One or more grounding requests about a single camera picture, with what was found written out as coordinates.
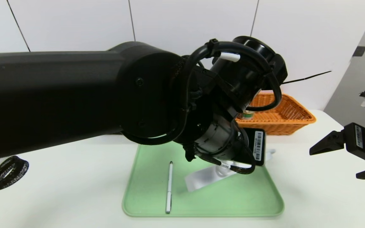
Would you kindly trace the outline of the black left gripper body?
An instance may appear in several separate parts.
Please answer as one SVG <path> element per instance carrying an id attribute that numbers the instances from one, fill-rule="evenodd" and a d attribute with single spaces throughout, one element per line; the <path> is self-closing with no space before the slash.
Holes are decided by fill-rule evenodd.
<path id="1" fill-rule="evenodd" d="M 251 164 L 251 158 L 246 148 L 250 150 L 255 160 L 256 166 L 264 166 L 266 158 L 266 133 L 263 129 L 240 128 L 241 135 L 239 143 L 235 144 L 235 156 L 233 161 Z"/>

